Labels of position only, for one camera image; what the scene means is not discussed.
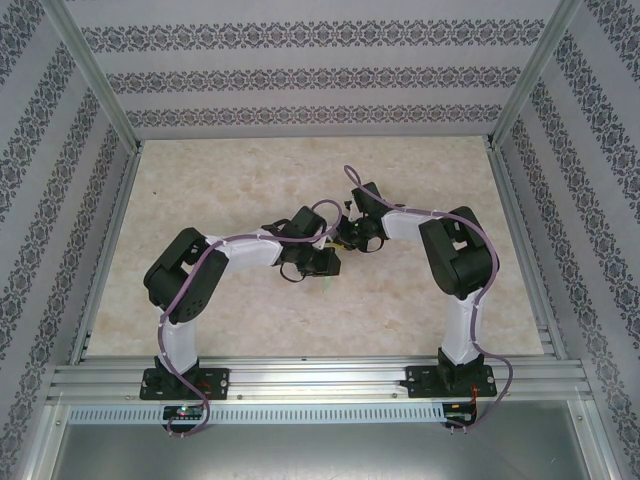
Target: cable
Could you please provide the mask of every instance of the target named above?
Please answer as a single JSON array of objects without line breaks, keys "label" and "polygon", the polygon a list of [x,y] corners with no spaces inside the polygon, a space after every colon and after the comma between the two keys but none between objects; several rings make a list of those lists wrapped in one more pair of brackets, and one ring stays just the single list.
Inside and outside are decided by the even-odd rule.
[{"label": "cable", "polygon": [[378,248],[376,248],[375,250],[365,250],[362,253],[375,253],[375,252],[379,252],[380,250],[382,250],[382,247],[384,247],[384,240],[380,239],[380,245],[378,246]]},{"label": "cable", "polygon": [[284,272],[282,271],[282,269],[283,269],[283,268],[284,268],[284,263],[283,263],[282,265],[280,265],[280,276],[281,276],[282,278],[284,278],[287,282],[291,282],[291,283],[300,283],[302,280],[304,280],[305,278],[307,278],[307,276],[306,276],[306,275],[302,275],[302,276],[300,277],[300,279],[298,279],[298,280],[294,280],[293,278],[289,278],[289,277],[287,277],[287,276],[284,274]]},{"label": "cable", "polygon": [[487,245],[487,249],[489,250],[489,255],[491,256],[491,276],[489,277],[489,281],[487,282],[487,284],[483,287],[483,289],[480,291],[478,296],[473,301],[473,311],[471,312],[471,327],[470,327],[470,330],[471,330],[471,332],[470,332],[470,334],[471,334],[471,343],[473,343],[473,346],[476,348],[476,350],[478,350],[478,352],[483,354],[485,357],[493,358],[495,360],[499,360],[502,363],[504,363],[507,366],[507,370],[509,371],[509,375],[507,377],[507,381],[506,381],[502,391],[498,395],[498,398],[496,398],[496,401],[493,402],[493,404],[491,404],[491,406],[487,409],[487,411],[484,413],[484,415],[482,415],[482,417],[480,417],[473,425],[470,425],[468,427],[463,427],[462,424],[460,424],[460,426],[458,428],[460,430],[465,431],[465,433],[466,433],[467,430],[472,430],[472,429],[478,427],[479,425],[481,425],[484,421],[486,421],[487,418],[489,418],[493,414],[493,412],[495,412],[495,409],[498,407],[498,405],[500,405],[500,402],[502,402],[502,399],[505,397],[505,395],[509,391],[509,387],[511,386],[511,383],[513,382],[513,365],[511,365],[511,362],[509,362],[509,360],[506,357],[504,357],[503,355],[490,353],[490,352],[487,352],[486,350],[484,350],[479,345],[478,339],[477,339],[477,335],[476,335],[476,319],[477,319],[477,316],[478,316],[478,305],[480,305],[480,300],[482,299],[482,297],[485,296],[485,294],[487,293],[489,288],[491,288],[491,285],[493,285],[493,282],[496,279],[496,275],[498,274],[498,254],[496,253],[496,250],[493,247],[493,244],[491,243],[491,240],[489,240],[489,237],[487,236],[487,234],[484,233],[484,231],[479,226],[477,226],[475,223],[473,223],[472,221],[467,220],[466,218],[461,217],[459,215],[454,215],[454,214],[449,213],[449,212],[439,212],[439,211],[436,211],[436,210],[433,210],[433,211],[419,210],[417,208],[407,208],[407,207],[396,206],[396,205],[394,205],[392,203],[387,202],[386,200],[384,200],[383,198],[381,198],[378,195],[374,194],[373,192],[370,192],[366,188],[364,188],[364,185],[362,185],[362,181],[360,180],[360,176],[358,175],[358,172],[356,172],[356,170],[351,165],[345,165],[344,166],[344,173],[347,175],[349,180],[351,180],[360,190],[362,190],[365,194],[369,195],[374,200],[376,200],[376,201],[380,202],[381,204],[385,205],[386,207],[391,208],[393,210],[399,210],[399,211],[405,212],[405,213],[414,213],[414,214],[417,214],[417,215],[426,215],[426,216],[450,218],[451,220],[454,220],[456,222],[462,223],[462,224],[466,225],[467,227],[471,228],[474,232],[476,232],[480,236],[480,238],[482,238],[484,243]]},{"label": "cable", "polygon": [[189,390],[195,393],[198,396],[198,398],[202,400],[202,404],[206,410],[205,418],[202,421],[202,423],[200,423],[199,425],[196,425],[188,432],[175,432],[171,430],[171,423],[173,421],[173,418],[169,419],[169,421],[167,422],[167,431],[169,432],[170,437],[173,437],[175,435],[175,436],[178,436],[179,438],[184,438],[184,437],[189,437],[191,435],[194,435],[198,433],[200,430],[202,430],[203,428],[205,428],[209,423],[209,419],[211,418],[211,405],[209,403],[209,399],[206,397],[204,393],[202,393],[194,385],[192,385],[191,382],[189,382],[189,380],[184,378],[180,374],[180,372],[178,372],[178,370],[175,368],[173,363],[171,363],[171,359],[167,354],[167,349],[165,348],[164,339],[162,337],[162,334],[164,332],[164,326],[166,325],[169,316],[175,310],[175,308],[178,306],[178,304],[184,297],[185,293],[187,292],[187,289],[193,282],[193,278],[195,277],[196,273],[198,272],[198,270],[200,270],[200,268],[202,267],[202,264],[207,259],[207,257],[211,254],[211,252],[213,252],[220,245],[228,242],[235,242],[237,240],[257,239],[257,240],[275,240],[276,242],[288,242],[288,243],[315,243],[318,240],[320,240],[322,237],[334,234],[338,229],[338,225],[340,225],[340,220],[342,219],[342,208],[340,207],[340,204],[338,202],[327,198],[327,199],[316,202],[313,205],[313,207],[311,207],[311,209],[315,210],[318,206],[323,204],[330,204],[335,206],[338,209],[338,219],[335,221],[335,223],[331,226],[329,230],[323,231],[322,233],[314,235],[313,237],[285,238],[285,237],[277,237],[273,235],[255,235],[255,234],[246,233],[241,235],[233,235],[231,237],[218,240],[217,242],[209,245],[209,247],[207,247],[207,249],[202,253],[198,261],[193,265],[191,272],[189,273],[189,275],[187,276],[187,279],[182,284],[182,287],[180,287],[178,294],[171,301],[167,309],[160,315],[160,322],[158,323],[158,346],[160,347],[160,354],[162,355],[164,364],[167,367],[167,369],[173,374],[173,376],[175,376],[180,381],[180,383],[182,383],[185,387],[187,387]]}]

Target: black bracket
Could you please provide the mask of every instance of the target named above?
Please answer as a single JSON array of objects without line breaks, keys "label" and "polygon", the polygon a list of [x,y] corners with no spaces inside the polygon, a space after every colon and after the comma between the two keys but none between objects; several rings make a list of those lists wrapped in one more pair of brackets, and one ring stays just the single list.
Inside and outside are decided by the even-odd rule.
[{"label": "black bracket", "polygon": [[[151,303],[166,310],[189,275],[182,264],[195,264],[208,247],[206,237],[195,228],[182,230],[144,276],[143,283],[149,290]],[[229,259],[224,253],[211,252],[182,300],[169,315],[172,324],[189,322],[204,310],[228,263]]]},{"label": "black bracket", "polygon": [[[141,400],[200,400],[155,357],[155,368],[142,376]],[[182,375],[209,400],[226,400],[229,391],[228,368],[200,368],[199,362]]]},{"label": "black bracket", "polygon": [[[311,210],[302,207],[293,219],[278,220],[262,229],[276,237],[305,238],[314,236],[318,230],[325,231],[327,221]],[[293,263],[302,277],[331,277],[340,274],[340,259],[334,248],[316,250],[311,243],[281,241],[282,252],[274,265]]]},{"label": "black bracket", "polygon": [[[450,213],[480,227],[469,207],[459,207]],[[418,228],[433,279],[440,290],[464,300],[487,284],[492,272],[491,254],[473,229],[447,218],[429,220]],[[464,246],[456,249],[455,244]]]},{"label": "black bracket", "polygon": [[466,365],[453,365],[438,349],[438,365],[416,365],[405,369],[409,398],[459,398],[471,397],[476,388],[478,397],[495,397],[498,394],[493,369],[484,365],[480,355]]},{"label": "black bracket", "polygon": [[[363,187],[376,196],[380,196],[378,187],[375,183],[369,182]],[[341,245],[346,250],[358,249],[363,253],[373,253],[380,250],[384,242],[389,240],[382,226],[382,217],[391,210],[389,207],[371,198],[360,188],[351,191],[353,202],[355,202],[358,210],[362,213],[362,217],[354,222],[343,215],[338,225],[338,234],[333,242]],[[350,210],[351,202],[344,202],[347,210]],[[380,245],[375,250],[369,250],[369,240],[374,238],[380,239]]]}]

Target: patterned wallpaper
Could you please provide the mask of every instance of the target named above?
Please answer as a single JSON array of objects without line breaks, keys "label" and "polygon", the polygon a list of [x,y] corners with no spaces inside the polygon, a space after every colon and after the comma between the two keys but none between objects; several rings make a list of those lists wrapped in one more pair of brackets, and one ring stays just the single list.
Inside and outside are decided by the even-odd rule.
[{"label": "patterned wallpaper", "polygon": [[3,1],[0,16],[0,479],[9,479],[50,368],[69,360],[128,156],[40,4]]},{"label": "patterned wallpaper", "polygon": [[623,478],[640,478],[639,32],[633,2],[585,2],[502,146]]},{"label": "patterned wallpaper", "polygon": [[67,3],[141,139],[490,133],[556,4]]}]

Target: robotic arm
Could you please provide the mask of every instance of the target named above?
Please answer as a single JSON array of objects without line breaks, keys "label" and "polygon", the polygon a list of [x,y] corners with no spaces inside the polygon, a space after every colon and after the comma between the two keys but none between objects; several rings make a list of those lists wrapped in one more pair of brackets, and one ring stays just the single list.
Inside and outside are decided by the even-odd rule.
[{"label": "robotic arm", "polygon": [[[380,196],[374,183],[366,184],[364,188]],[[430,378],[426,378],[428,374],[423,375],[419,379],[422,388],[412,384],[414,388],[409,391],[420,390],[414,396],[466,396],[470,385],[474,385],[472,382],[490,375],[486,370],[489,367],[483,367],[483,355],[472,342],[470,325],[474,301],[492,272],[491,256],[485,242],[461,222],[392,210],[359,188],[352,191],[352,196],[352,201],[345,202],[349,216],[342,216],[337,231],[330,237],[331,242],[346,250],[362,252],[370,252],[369,242],[374,238],[379,239],[379,248],[391,239],[422,243],[434,279],[449,297],[447,332],[438,351],[437,375]],[[460,207],[451,213],[479,226],[468,207]],[[156,357],[156,370],[160,380],[175,390],[178,395],[175,399],[185,398],[188,392],[169,372],[167,359],[185,378],[197,376],[193,320],[206,307],[223,273],[250,266],[294,263],[303,278],[338,275],[340,260],[335,249],[325,247],[325,239],[314,244],[286,241],[286,238],[311,237],[323,232],[326,226],[321,216],[303,207],[292,220],[265,225],[253,232],[256,237],[251,239],[223,242],[209,254],[162,329],[166,356]],[[219,240],[219,237],[204,236],[194,228],[183,230],[145,276],[144,285],[149,290],[151,302],[165,311],[187,279],[183,264],[193,265]],[[480,328],[482,307],[481,301],[477,307],[476,331]],[[488,393],[495,395],[495,387]]]}]

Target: floor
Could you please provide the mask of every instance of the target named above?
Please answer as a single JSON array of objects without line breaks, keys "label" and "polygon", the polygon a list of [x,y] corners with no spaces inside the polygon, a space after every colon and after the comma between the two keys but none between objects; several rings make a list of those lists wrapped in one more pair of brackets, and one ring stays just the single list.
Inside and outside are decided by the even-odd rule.
[{"label": "floor", "polygon": [[[471,207],[501,260],[480,341],[505,354],[542,353],[482,139],[354,137],[146,142],[88,354],[156,354],[157,313],[142,279],[180,230],[245,233],[321,198],[348,200],[345,163],[391,202]],[[334,218],[330,207],[320,213]],[[375,254],[339,255],[340,276],[328,282],[291,284],[271,267],[223,277],[198,317],[198,352],[435,354],[446,298],[423,247],[390,241]]]}]

